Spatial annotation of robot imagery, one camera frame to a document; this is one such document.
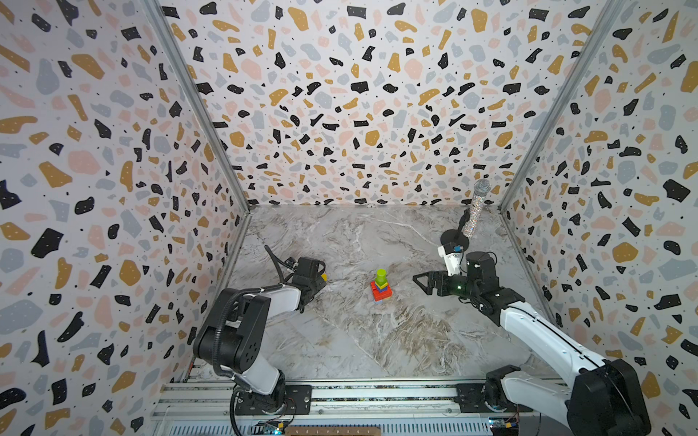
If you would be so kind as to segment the red block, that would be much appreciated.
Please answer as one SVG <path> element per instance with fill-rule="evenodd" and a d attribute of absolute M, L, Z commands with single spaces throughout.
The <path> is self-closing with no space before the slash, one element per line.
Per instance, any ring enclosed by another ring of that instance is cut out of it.
<path fill-rule="evenodd" d="M 376 302 L 381 302 L 383 300 L 390 299 L 393 296 L 393 291 L 389 283 L 385 283 L 383 286 L 379 286 L 377 282 L 371 282 L 370 288 L 374 300 Z"/>

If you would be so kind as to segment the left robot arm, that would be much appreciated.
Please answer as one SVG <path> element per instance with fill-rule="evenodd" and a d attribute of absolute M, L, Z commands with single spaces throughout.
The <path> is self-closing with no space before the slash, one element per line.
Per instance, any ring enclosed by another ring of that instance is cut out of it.
<path fill-rule="evenodd" d="M 287 312 L 303 312 L 326 287 L 325 262 L 299 258 L 286 263 L 273 259 L 280 283 L 267 287 L 220 292 L 193 342 L 194 357 L 210 364 L 216 375 L 245 390 L 272 396 L 283 389 L 283 374 L 261 354 L 267 321 Z"/>

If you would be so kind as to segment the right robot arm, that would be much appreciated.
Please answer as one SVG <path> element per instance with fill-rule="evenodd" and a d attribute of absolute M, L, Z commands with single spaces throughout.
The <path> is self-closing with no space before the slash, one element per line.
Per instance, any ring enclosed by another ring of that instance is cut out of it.
<path fill-rule="evenodd" d="M 518 292 L 504 287 L 491 252 L 438 249 L 445 270 L 427 272 L 422 290 L 469 303 L 523 341 L 561 378 L 545 381 L 514 365 L 485 376 L 493 411 L 523 405 L 565 425 L 574 435 L 647 435 L 652 426 L 634 368 L 591 351 L 547 321 Z"/>

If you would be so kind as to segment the glitter microphone on stand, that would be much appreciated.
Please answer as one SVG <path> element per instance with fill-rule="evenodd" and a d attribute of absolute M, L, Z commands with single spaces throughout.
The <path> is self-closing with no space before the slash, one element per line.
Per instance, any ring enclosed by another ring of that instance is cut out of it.
<path fill-rule="evenodd" d="M 456 250 L 456 247 L 461 247 L 463 251 L 469 247 L 469 238 L 476 231 L 478 220 L 485 207 L 485 199 L 489 192 L 490 182 L 488 179 L 478 180 L 474 184 L 474 196 L 469 207 L 462 214 L 456 229 L 450 229 L 442 233 L 440 238 L 441 245 L 453 251 Z"/>

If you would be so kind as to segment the wooden strip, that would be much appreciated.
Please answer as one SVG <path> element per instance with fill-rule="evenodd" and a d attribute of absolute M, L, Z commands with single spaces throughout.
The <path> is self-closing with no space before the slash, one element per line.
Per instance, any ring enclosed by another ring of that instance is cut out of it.
<path fill-rule="evenodd" d="M 365 426 L 290 426 L 285 436 L 381 436 L 378 427 Z"/>

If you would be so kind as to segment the aluminium mounting rail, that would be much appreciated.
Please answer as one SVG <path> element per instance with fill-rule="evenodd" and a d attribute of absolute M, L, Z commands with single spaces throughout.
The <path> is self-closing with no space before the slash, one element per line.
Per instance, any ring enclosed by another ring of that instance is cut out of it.
<path fill-rule="evenodd" d="M 285 435 L 290 426 L 378 427 L 382 435 L 567 435 L 526 406 L 493 411 L 478 379 L 291 381 L 281 411 L 231 412 L 232 383 L 170 383 L 153 413 L 153 435 Z"/>

